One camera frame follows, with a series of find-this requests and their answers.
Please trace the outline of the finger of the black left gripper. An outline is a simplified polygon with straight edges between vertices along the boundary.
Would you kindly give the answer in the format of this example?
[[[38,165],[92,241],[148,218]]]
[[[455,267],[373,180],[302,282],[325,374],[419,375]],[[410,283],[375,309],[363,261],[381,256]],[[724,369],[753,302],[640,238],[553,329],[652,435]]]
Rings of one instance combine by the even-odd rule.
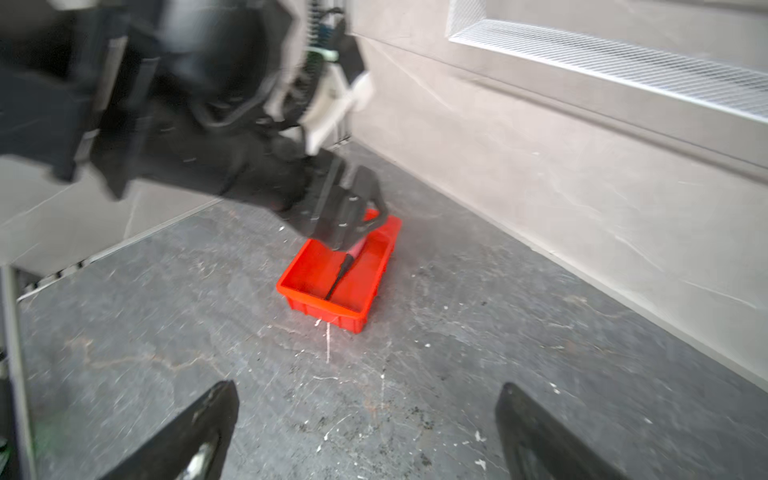
[[[298,202],[279,216],[299,234],[333,251],[347,251],[389,217],[378,176],[364,166],[342,185],[346,162],[322,150],[309,161],[309,183]]]

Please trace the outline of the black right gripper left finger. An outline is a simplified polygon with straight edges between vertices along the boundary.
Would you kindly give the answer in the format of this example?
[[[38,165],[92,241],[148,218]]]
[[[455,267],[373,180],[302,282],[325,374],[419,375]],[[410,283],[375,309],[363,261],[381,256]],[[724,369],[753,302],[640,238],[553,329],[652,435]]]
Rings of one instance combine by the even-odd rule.
[[[232,380],[219,381],[105,479],[219,479],[239,414]]]

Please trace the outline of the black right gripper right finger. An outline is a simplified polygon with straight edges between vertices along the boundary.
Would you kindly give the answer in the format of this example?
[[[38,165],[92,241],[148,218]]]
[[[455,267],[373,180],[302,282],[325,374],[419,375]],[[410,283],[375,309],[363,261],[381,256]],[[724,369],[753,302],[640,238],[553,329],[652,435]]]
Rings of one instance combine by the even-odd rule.
[[[515,383],[502,386],[495,421],[512,479],[626,477]]]

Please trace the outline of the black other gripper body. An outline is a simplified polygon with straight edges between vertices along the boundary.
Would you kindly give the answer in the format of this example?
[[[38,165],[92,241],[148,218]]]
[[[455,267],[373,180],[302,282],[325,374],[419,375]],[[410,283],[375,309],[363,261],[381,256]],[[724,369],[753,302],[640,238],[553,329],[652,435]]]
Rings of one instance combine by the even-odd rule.
[[[333,153],[309,156],[277,133],[207,133],[186,109],[159,101],[142,112],[110,110],[90,161],[117,199],[147,180],[275,212],[299,204],[336,165]]]

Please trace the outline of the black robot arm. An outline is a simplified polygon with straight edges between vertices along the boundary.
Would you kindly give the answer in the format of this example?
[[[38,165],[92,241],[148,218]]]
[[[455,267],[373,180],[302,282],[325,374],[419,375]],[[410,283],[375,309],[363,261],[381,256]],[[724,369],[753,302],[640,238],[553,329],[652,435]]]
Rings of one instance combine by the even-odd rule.
[[[293,17],[280,1],[1,1],[1,156],[72,184],[92,165],[113,198],[137,179],[272,210],[309,240],[277,289],[360,333],[396,244],[377,175],[323,148],[372,93],[344,8],[308,1],[305,62],[280,116]],[[1,262],[1,479],[36,479],[18,306]],[[220,479],[239,414],[220,381],[101,479]],[[511,479],[628,479],[521,387],[495,420]]]

